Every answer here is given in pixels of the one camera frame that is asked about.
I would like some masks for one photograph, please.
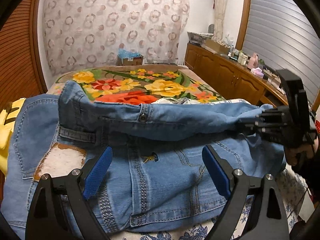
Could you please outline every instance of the metal button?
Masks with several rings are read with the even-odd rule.
[[[140,122],[146,122],[147,121],[147,115],[146,114],[141,114],[140,116],[139,116],[139,121]]]

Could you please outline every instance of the patterned sheet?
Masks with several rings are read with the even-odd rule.
[[[224,100],[189,69],[171,65],[119,66],[69,72],[49,94],[60,94],[67,80],[76,81],[92,101],[138,105],[160,98],[190,98],[200,103]]]
[[[106,102],[131,104],[248,103],[243,99],[225,100],[191,70],[177,66],[103,67],[86,69],[80,72],[70,72],[60,77],[56,81],[56,84],[49,89],[48,93],[60,94],[67,80],[78,82],[91,100]],[[276,182],[283,198],[288,229],[291,231],[293,225],[300,220],[298,214],[304,195],[307,192],[307,184],[301,176],[293,172],[290,165],[287,165],[285,170],[277,176]],[[247,199],[231,239],[235,239],[241,235],[250,212],[251,203],[252,197]],[[164,231],[146,234],[123,231],[111,235],[110,239],[202,240],[211,230],[216,219],[212,218],[211,220],[204,221],[202,224],[190,225],[189,228],[179,228],[170,232]]]

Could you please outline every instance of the sheer curtain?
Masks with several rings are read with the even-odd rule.
[[[215,0],[214,36],[212,39],[222,40],[223,21],[228,0]]]
[[[189,0],[45,0],[44,44],[52,75],[115,65],[118,49],[176,62]]]

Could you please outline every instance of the jeans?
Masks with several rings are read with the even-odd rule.
[[[247,175],[276,175],[285,167],[283,146],[235,131],[240,117],[270,105],[90,102],[67,82],[60,97],[28,98],[15,122],[1,212],[24,239],[37,183],[33,172],[55,142],[87,151],[87,159],[113,149],[113,161],[98,193],[88,202],[106,232],[173,230],[220,214],[226,200],[206,170],[201,152],[210,144]],[[64,207],[80,236],[68,201]]]

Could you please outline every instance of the jeans back pocket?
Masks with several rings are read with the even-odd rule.
[[[25,104],[29,104],[23,107],[16,119],[12,142],[23,179],[33,176],[55,135],[58,124],[58,100],[51,97],[40,95],[27,99]]]

